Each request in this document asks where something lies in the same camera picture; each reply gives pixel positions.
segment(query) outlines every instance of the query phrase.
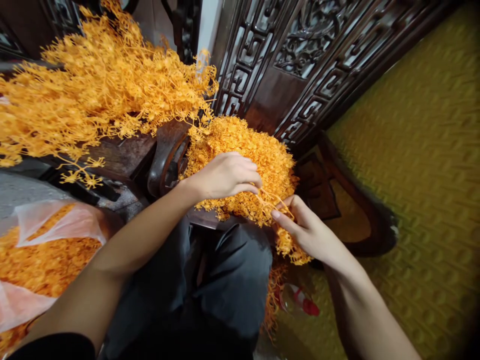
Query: yellow textured floor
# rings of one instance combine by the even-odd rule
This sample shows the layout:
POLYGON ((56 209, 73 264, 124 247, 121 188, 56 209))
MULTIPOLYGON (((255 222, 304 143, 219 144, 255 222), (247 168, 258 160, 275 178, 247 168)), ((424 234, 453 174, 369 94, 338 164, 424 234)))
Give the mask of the yellow textured floor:
MULTIPOLYGON (((456 359, 480 299, 480 24, 472 3, 414 47, 328 135, 398 216, 389 254, 363 259, 420 355, 456 359)), ((299 269, 318 318, 279 316, 288 359, 344 359, 322 272, 299 269)))

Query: hand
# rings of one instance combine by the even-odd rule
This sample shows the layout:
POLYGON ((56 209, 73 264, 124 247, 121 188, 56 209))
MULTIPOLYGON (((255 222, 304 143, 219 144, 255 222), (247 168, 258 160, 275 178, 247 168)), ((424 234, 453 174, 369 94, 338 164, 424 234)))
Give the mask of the hand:
POLYGON ((180 183, 183 182, 195 190, 199 202, 223 199, 241 192, 258 194, 258 188, 262 187, 257 165, 238 152, 217 155, 202 170, 180 183))
MULTIPOLYGON (((340 258, 344 257, 345 252, 350 255, 333 231, 310 210, 298 195, 287 197, 283 202, 295 216, 297 223, 278 210, 272 210, 271 216, 278 225, 292 235, 308 255, 331 266, 341 261, 340 258)), ((277 205, 279 209, 282 207, 282 203, 277 205)))

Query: black sleeve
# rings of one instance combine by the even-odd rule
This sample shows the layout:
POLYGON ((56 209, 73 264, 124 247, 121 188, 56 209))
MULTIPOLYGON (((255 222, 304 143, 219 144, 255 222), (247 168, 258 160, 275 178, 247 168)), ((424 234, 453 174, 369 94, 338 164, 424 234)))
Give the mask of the black sleeve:
POLYGON ((74 332, 56 333, 29 342, 8 360, 95 360, 95 347, 86 336, 74 332))

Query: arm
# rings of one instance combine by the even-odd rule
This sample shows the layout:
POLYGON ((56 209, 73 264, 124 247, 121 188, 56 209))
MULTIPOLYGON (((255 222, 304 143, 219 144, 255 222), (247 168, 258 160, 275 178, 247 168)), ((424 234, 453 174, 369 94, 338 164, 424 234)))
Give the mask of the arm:
POLYGON ((89 338, 98 353, 125 281, 148 262, 196 203, 242 191, 257 194, 262 181, 256 170, 257 166, 249 159, 229 152, 182 180, 98 251, 20 346, 46 335, 72 332, 89 338))
POLYGON ((294 195, 284 202, 297 223, 276 210, 272 217, 305 252, 324 263, 338 332, 348 357, 419 360, 367 273, 343 243, 300 197, 294 195))

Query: person's right hand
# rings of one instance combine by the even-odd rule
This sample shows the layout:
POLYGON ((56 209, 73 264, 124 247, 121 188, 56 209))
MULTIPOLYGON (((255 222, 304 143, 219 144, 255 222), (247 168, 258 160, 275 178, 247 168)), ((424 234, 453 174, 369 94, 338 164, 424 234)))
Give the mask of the person's right hand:
MULTIPOLYGON (((310 210, 298 195, 287 197, 283 203, 295 216, 297 223, 278 210, 272 210, 271 216, 278 225, 292 235, 308 255, 328 265, 333 265, 341 260, 345 251, 348 253, 333 231, 310 210)), ((279 209, 282 207, 282 203, 277 205, 279 209)))

